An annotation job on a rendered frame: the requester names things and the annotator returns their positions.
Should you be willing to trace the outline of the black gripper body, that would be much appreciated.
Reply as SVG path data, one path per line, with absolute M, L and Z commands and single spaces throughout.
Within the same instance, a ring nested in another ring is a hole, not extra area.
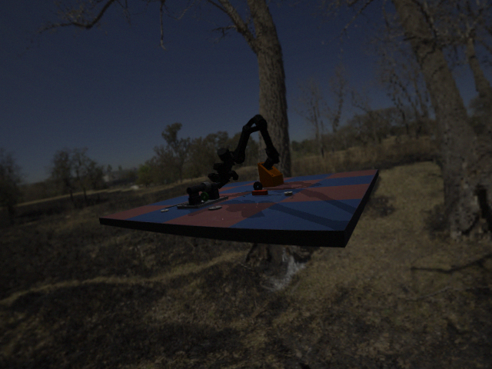
M 215 174 L 215 173 L 210 173 L 208 174 L 208 178 L 212 181 L 212 182 L 216 182 L 216 180 L 214 179 L 214 176 L 218 176 L 220 179 L 221 179 L 221 175 L 226 175 L 226 177 L 230 180 L 231 177 L 233 177 L 233 180 L 238 180 L 238 174 L 233 170 L 231 170 L 231 166 L 226 164 L 227 165 L 227 171 L 224 172 L 224 171 L 218 171 L 218 174 Z

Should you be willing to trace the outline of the red-handled screwdriver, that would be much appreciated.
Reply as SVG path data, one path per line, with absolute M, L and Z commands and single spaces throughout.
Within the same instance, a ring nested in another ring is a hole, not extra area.
M 262 190 L 262 191 L 252 191 L 252 195 L 275 195 L 275 194 L 268 194 L 268 190 Z

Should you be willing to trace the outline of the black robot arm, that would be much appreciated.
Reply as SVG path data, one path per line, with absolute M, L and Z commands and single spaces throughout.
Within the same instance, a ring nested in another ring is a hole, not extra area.
M 256 124 L 256 126 L 253 126 L 253 124 Z M 273 145 L 273 142 L 271 140 L 270 135 L 268 134 L 267 131 L 267 122 L 261 115 L 255 115 L 252 119 L 249 120 L 249 122 L 243 126 L 242 128 L 242 133 L 241 137 L 238 143 L 237 148 L 234 151 L 229 151 L 228 147 L 226 148 L 220 148 L 217 150 L 217 154 L 219 158 L 223 161 L 222 163 L 214 163 L 213 169 L 218 171 L 227 171 L 227 165 L 235 165 L 234 162 L 237 164 L 241 164 L 245 160 L 245 149 L 248 143 L 248 139 L 250 137 L 250 134 L 255 131 L 261 131 L 262 137 L 264 139 L 264 142 L 266 144 L 266 153 L 267 153 L 267 160 L 265 163 L 262 163 L 262 165 L 268 169 L 271 170 L 273 169 L 274 164 L 278 164 L 280 162 L 279 159 L 279 152 L 276 150 L 276 148 Z

